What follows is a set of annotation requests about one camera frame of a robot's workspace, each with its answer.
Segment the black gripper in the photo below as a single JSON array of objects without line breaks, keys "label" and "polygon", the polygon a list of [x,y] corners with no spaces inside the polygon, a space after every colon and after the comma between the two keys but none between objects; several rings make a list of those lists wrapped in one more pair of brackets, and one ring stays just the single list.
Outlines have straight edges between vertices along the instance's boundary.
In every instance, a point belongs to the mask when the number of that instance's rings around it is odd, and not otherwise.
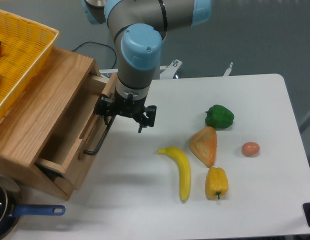
[{"label": "black gripper", "polygon": [[141,133],[143,128],[153,127],[156,118],[157,106],[144,106],[146,98],[135,100],[129,94],[127,98],[121,96],[115,90],[113,100],[107,95],[101,94],[94,106],[94,115],[101,116],[104,124],[108,125],[114,115],[120,115],[128,118],[137,118],[139,123],[138,133]]}]

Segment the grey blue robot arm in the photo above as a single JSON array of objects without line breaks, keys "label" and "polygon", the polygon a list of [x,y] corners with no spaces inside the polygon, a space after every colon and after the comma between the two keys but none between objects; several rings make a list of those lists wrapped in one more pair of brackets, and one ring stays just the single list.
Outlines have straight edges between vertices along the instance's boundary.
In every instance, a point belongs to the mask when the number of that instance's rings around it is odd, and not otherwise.
[{"label": "grey blue robot arm", "polygon": [[84,0],[82,5],[92,24],[106,23],[119,62],[114,97],[101,94],[94,114],[106,125],[120,115],[136,121],[139,130],[153,127],[157,107],[144,103],[160,65],[166,34],[208,21],[211,1]]}]

